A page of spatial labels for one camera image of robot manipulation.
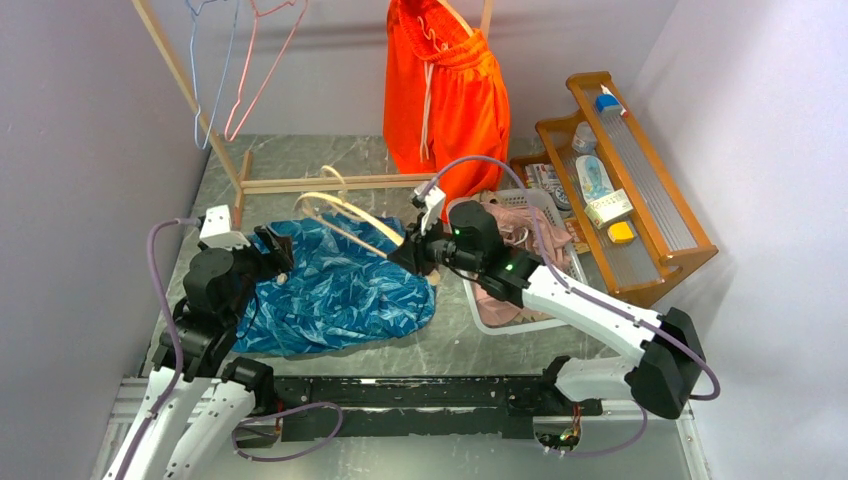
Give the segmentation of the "blue white tube pack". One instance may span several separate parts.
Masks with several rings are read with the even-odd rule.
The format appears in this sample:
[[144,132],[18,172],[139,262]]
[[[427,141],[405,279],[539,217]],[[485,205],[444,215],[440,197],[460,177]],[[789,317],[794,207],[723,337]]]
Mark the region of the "blue white tube pack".
[[591,203],[615,192],[601,160],[594,155],[581,155],[575,160],[582,197]]

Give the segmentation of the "blue patterned shorts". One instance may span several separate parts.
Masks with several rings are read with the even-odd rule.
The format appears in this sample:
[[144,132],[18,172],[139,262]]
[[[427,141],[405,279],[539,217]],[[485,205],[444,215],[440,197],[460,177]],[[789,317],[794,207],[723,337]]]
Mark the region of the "blue patterned shorts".
[[292,240],[294,267],[249,295],[234,351],[327,353],[401,338],[433,318],[435,287],[380,257],[396,246],[374,226],[326,214],[268,228]]

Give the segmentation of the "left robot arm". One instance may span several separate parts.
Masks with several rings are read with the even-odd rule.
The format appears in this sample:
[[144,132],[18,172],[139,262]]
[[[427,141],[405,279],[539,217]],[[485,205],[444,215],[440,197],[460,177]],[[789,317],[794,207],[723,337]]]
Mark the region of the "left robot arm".
[[184,278],[185,297],[174,306],[160,300],[166,329],[107,479],[196,478],[241,421],[280,404],[269,365],[225,358],[248,306],[259,304],[257,285],[293,269],[291,238],[259,226],[251,241],[211,216],[170,223],[197,228],[200,251]]

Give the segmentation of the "wooden hanger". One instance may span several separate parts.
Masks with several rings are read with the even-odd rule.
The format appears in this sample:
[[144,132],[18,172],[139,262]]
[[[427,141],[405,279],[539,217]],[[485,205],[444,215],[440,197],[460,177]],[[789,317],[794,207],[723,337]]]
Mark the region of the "wooden hanger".
[[348,218],[349,220],[365,223],[372,226],[382,236],[390,240],[395,247],[400,247],[403,243],[403,237],[398,232],[390,228],[388,225],[386,225],[384,222],[377,219],[370,213],[362,210],[361,208],[347,201],[348,187],[346,180],[335,168],[330,165],[322,165],[320,171],[323,180],[330,180],[331,187],[334,187],[336,185],[340,187],[339,196],[334,196],[318,191],[309,191],[301,194],[297,198],[294,204],[294,210],[299,211],[306,218],[311,218],[319,222],[330,230],[335,231],[336,233],[342,235],[351,242],[367,249],[368,251],[382,257],[383,259],[388,259],[388,254],[385,251],[362,240],[360,237],[326,220],[322,216],[320,209],[312,203],[313,200],[322,202],[325,206],[328,206],[332,210],[332,213],[334,215],[341,215],[343,217]]
[[450,16],[459,24],[459,26],[468,36],[474,34],[473,28],[468,24],[464,17],[450,4],[448,0],[437,0],[437,2],[450,14]]

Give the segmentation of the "clear small bottle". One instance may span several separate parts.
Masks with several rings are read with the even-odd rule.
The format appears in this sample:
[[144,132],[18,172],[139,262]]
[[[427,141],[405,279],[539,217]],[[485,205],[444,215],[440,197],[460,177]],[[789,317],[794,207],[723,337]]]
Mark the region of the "clear small bottle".
[[588,155],[595,151],[597,143],[597,137],[589,123],[587,121],[580,122],[572,137],[572,149],[582,155]]

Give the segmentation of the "round tin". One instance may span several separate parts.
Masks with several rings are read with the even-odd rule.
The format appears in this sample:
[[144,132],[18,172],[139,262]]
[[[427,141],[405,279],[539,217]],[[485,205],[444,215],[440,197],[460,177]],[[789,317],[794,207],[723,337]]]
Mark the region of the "round tin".
[[573,208],[562,187],[553,187],[549,191],[549,194],[554,201],[557,210],[564,218],[570,218],[573,216]]

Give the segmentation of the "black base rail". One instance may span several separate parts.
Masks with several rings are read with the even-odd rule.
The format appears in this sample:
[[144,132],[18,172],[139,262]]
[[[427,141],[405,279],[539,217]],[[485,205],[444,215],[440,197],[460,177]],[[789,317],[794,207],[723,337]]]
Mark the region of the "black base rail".
[[341,437],[495,435],[509,440],[555,437],[576,414],[600,417],[628,400],[574,403],[540,375],[477,377],[277,376],[254,417],[285,412],[283,442],[316,440],[333,428]]

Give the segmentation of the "pink hanger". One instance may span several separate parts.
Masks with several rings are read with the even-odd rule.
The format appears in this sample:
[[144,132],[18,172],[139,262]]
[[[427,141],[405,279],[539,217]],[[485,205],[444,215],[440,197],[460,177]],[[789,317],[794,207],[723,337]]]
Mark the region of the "pink hanger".
[[234,142],[271,84],[310,9],[311,1],[249,1],[250,28],[235,97],[222,137]]

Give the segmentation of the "wooden tiered shelf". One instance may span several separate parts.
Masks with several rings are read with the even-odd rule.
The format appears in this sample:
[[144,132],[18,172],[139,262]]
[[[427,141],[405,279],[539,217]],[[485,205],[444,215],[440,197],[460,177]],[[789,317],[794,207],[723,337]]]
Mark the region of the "wooden tiered shelf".
[[536,155],[509,165],[560,186],[606,290],[649,307],[718,252],[607,71],[566,81],[575,113],[537,122]]

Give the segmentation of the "blue wire hanger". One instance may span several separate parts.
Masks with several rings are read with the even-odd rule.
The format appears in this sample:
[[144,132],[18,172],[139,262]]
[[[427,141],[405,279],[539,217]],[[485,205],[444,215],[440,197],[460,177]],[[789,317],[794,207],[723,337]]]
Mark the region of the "blue wire hanger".
[[188,40],[195,147],[210,146],[212,129],[222,109],[242,1],[184,1],[191,29]]

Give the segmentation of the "white box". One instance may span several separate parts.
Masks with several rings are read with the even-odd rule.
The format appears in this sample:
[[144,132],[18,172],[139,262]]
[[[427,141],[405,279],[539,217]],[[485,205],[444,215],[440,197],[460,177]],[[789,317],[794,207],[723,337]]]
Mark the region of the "white box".
[[615,190],[599,199],[590,201],[584,212],[590,223],[596,228],[620,221],[631,214],[634,207],[623,189]]

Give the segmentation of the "beige shorts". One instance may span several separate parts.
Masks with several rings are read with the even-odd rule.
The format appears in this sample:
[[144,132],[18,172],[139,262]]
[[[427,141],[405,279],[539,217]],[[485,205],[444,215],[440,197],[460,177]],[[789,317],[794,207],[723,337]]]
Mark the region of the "beige shorts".
[[476,195],[476,199],[481,204],[500,205],[502,203],[501,196],[495,191],[484,190]]

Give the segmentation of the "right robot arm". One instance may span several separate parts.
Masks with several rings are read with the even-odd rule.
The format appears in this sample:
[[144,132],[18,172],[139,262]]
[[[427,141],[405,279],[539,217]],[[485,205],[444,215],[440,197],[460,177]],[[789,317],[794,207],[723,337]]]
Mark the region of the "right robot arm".
[[464,201],[449,212],[450,226],[422,220],[410,224],[391,262],[426,276],[440,266],[472,274],[491,297],[552,316],[601,341],[615,356],[594,360],[557,358],[553,378],[539,391],[550,413],[565,413],[576,402],[632,400],[665,419],[680,417],[691,400],[712,400],[720,388],[696,394],[706,364],[691,317],[671,308],[641,308],[584,284],[539,255],[506,244],[495,218],[482,205]]

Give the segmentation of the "small card pack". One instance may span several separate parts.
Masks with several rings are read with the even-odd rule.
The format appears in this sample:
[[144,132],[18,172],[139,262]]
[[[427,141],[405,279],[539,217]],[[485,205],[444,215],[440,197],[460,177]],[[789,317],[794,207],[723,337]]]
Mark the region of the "small card pack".
[[532,163],[526,165],[523,170],[528,186],[543,189],[555,195],[563,193],[562,184],[552,165]]

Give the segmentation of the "white plastic basket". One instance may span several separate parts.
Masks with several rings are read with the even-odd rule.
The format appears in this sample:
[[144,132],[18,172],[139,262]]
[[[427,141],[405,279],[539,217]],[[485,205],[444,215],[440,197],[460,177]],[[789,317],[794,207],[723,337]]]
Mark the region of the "white plastic basket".
[[[519,189],[483,191],[471,199],[495,216],[506,245],[530,249],[534,253],[539,252],[539,242],[530,215],[540,214],[542,233],[548,241],[546,249],[555,265],[563,267],[568,276],[583,283],[587,281],[579,255],[588,251],[588,245],[572,218],[571,207],[562,190],[550,192],[531,188],[526,193]],[[564,324],[548,314],[497,301],[468,279],[463,281],[463,286],[472,319],[486,335],[527,333]]]

